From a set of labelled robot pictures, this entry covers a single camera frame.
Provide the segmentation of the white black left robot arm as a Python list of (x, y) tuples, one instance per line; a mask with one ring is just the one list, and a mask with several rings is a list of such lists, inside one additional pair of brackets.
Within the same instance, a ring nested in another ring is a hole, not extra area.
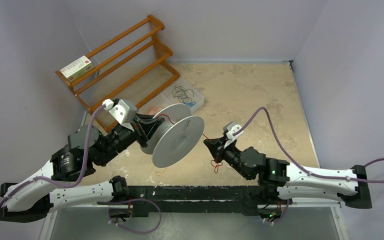
[(163, 117), (136, 114), (128, 126), (116, 124), (107, 134), (92, 125), (81, 127), (30, 177), (20, 183), (1, 184), (0, 221), (31, 223), (59, 208), (92, 202), (126, 203), (131, 195), (124, 177), (89, 186), (80, 186), (80, 182), (95, 173), (95, 166), (106, 166), (132, 144), (149, 146), (164, 123)]

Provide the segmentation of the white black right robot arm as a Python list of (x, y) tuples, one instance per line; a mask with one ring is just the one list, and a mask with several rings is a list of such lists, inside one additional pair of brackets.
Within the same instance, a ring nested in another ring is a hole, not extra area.
[(268, 204), (279, 198), (319, 198), (342, 201), (349, 208), (373, 207), (366, 168), (332, 170), (298, 166), (267, 157), (253, 147), (240, 150), (235, 143), (225, 146), (223, 138), (205, 139), (204, 145), (216, 163), (226, 162), (246, 180), (257, 180), (260, 196)]

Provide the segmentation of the grey cable spool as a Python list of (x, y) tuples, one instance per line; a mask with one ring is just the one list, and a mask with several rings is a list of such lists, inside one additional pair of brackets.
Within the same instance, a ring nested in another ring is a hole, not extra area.
[(147, 147), (140, 149), (152, 156), (157, 168), (169, 167), (183, 159), (197, 145), (205, 128), (204, 120), (182, 103), (165, 107), (152, 119), (162, 120), (162, 124), (147, 141)]

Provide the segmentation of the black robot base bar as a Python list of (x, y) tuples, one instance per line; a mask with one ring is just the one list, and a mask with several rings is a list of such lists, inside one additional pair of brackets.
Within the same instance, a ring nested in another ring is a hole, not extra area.
[(127, 206), (133, 217), (149, 213), (238, 213), (244, 216), (268, 217), (269, 205), (291, 204), (281, 199), (275, 186), (259, 185), (128, 185), (124, 177), (113, 177), (109, 200), (100, 205)]

